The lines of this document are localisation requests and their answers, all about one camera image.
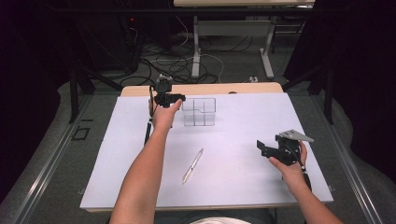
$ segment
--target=pen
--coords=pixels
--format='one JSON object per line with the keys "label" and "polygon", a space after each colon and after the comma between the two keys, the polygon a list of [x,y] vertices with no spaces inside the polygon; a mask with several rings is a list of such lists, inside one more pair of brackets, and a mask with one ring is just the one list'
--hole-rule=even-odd
{"label": "pen", "polygon": [[198,152],[197,156],[195,157],[195,160],[192,162],[192,165],[190,166],[189,170],[186,172],[186,174],[183,175],[183,184],[186,183],[192,170],[195,168],[198,160],[201,158],[203,152],[204,152],[203,148],[201,150],[199,150],[199,152]]}

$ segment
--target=human arm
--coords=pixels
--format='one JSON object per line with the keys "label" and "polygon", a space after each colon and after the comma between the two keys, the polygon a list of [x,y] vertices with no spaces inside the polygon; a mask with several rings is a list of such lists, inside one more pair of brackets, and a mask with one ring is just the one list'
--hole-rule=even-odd
{"label": "human arm", "polygon": [[124,177],[110,223],[153,223],[166,137],[180,106],[181,100],[169,108],[155,105],[154,130]]}
{"label": "human arm", "polygon": [[[307,151],[303,142],[300,142],[300,149],[301,161],[305,164]],[[270,162],[282,173],[283,179],[290,193],[300,205],[307,223],[342,223],[342,221],[311,192],[305,183],[302,168],[298,162],[287,166],[274,157],[270,158]]]}

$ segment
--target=white paper sheet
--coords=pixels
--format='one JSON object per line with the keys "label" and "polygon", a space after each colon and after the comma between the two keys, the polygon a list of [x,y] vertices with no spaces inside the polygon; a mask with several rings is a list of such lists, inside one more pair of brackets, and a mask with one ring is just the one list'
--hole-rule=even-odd
{"label": "white paper sheet", "polygon": [[[260,140],[276,147],[275,134],[294,129],[304,133],[286,93],[238,93],[193,97],[216,98],[216,125],[183,125],[177,112],[165,150],[158,209],[280,206],[296,203],[280,172],[256,147]],[[121,182],[144,145],[149,119],[148,97],[120,97],[100,147],[80,207],[113,208]],[[308,143],[312,188],[323,202],[332,202],[328,185]],[[182,176],[204,148],[189,180]]]}

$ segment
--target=mesh pen holder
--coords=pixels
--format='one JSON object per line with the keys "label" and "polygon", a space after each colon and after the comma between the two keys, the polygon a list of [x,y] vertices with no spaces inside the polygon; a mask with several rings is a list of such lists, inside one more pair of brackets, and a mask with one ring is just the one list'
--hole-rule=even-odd
{"label": "mesh pen holder", "polygon": [[215,98],[188,98],[181,106],[184,126],[214,126],[216,116]]}

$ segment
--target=table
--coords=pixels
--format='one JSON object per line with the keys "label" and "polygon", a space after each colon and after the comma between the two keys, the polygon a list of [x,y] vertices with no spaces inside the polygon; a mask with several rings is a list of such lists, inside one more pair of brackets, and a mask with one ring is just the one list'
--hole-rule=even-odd
{"label": "table", "polygon": [[[279,7],[313,5],[315,0],[175,0],[175,7]],[[265,36],[264,48],[260,49],[265,75],[274,78],[268,52],[276,27],[276,17],[269,21],[198,21],[194,16],[194,57],[192,77],[199,76],[201,49],[200,35],[257,35]]]}
{"label": "table", "polygon": [[[182,111],[177,112],[167,139],[157,210],[297,204],[280,172],[256,148],[256,140],[277,147],[275,134],[289,129],[304,133],[289,96],[279,84],[174,85],[173,93],[178,92],[186,94],[187,100],[215,97],[216,124],[185,127]],[[82,209],[112,210],[122,179],[144,144],[148,95],[149,87],[127,87],[119,97],[81,201]],[[202,147],[204,154],[183,185],[181,178]],[[322,202],[332,202],[309,144],[307,150],[306,167],[313,191]]]}

